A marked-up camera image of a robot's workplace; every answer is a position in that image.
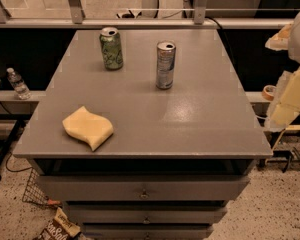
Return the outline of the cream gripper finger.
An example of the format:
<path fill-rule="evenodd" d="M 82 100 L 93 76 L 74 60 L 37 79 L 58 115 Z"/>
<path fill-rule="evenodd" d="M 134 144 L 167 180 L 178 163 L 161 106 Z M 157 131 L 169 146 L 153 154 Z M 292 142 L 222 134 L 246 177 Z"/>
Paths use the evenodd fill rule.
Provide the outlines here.
<path fill-rule="evenodd" d="M 269 126 L 287 127 L 300 114 L 300 67 L 293 73 L 284 71 L 269 106 Z"/>
<path fill-rule="evenodd" d="M 291 29 L 291 23 L 285 25 L 266 41 L 265 47 L 270 50 L 287 50 L 289 48 Z"/>

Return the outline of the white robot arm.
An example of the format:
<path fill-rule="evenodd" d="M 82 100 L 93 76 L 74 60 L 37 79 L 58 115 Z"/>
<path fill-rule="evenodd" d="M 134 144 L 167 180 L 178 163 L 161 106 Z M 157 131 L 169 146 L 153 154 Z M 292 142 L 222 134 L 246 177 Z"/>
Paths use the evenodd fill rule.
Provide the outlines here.
<path fill-rule="evenodd" d="M 299 64 L 293 73 L 282 73 L 276 84 L 274 99 L 267 110 L 267 127 L 279 131 L 289 126 L 300 114 L 300 12 L 292 23 L 269 38 L 265 47 L 274 51 L 287 50 L 288 57 Z"/>

